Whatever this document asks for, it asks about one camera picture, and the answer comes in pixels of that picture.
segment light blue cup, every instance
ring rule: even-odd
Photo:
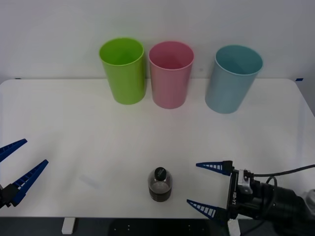
[[[218,113],[236,111],[262,65],[261,56],[253,49],[229,45],[218,50],[206,92],[208,107]]]

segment floor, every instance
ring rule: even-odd
[[[139,219],[103,219],[103,218],[78,218],[74,227],[73,236],[141,236],[141,235],[171,235],[164,232],[169,225],[178,230],[181,236],[227,236],[224,227],[211,221],[203,220],[139,220]],[[254,227],[257,222],[253,220],[240,221],[241,232]],[[63,218],[0,218],[1,236],[62,236],[61,229]],[[261,228],[247,236],[277,236],[271,224],[265,223]]]

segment black bottle cap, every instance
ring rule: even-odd
[[[154,178],[157,181],[164,181],[166,179],[166,169],[164,169],[163,167],[157,167],[156,170],[154,171]]]

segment white wall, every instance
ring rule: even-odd
[[[148,51],[162,40],[193,47],[193,76],[205,77],[218,48],[261,53],[259,77],[311,79],[314,0],[1,0],[0,80],[103,77],[98,50],[117,36]]]

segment white table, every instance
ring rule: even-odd
[[[315,163],[315,118],[293,81],[257,79],[240,109],[222,115],[192,79],[174,110],[145,98],[116,103],[106,80],[9,80],[0,86],[0,145],[28,143],[0,163],[3,186],[49,161],[17,207],[0,216],[204,218],[186,199],[225,207],[229,178],[196,162],[233,160],[236,169],[272,173]],[[170,199],[154,202],[147,177],[163,166]],[[301,194],[314,170],[278,178]]]

